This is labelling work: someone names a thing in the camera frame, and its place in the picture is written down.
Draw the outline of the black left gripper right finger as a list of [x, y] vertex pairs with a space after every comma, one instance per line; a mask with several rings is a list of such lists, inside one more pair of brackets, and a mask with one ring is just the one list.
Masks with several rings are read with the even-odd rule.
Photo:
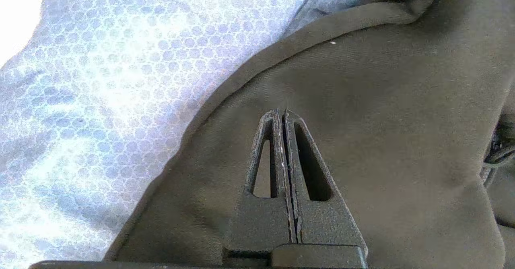
[[291, 110], [283, 129], [295, 240], [300, 244], [368, 247], [308, 127]]

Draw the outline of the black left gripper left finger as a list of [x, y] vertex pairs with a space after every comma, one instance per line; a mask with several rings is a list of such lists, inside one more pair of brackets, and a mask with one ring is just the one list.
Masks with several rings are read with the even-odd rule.
[[[269, 142], [270, 155], [269, 198], [254, 195], [265, 142]], [[285, 152], [282, 115], [270, 110], [260, 118], [255, 133], [246, 180], [224, 244], [225, 261], [270, 261], [276, 247], [296, 242]]]

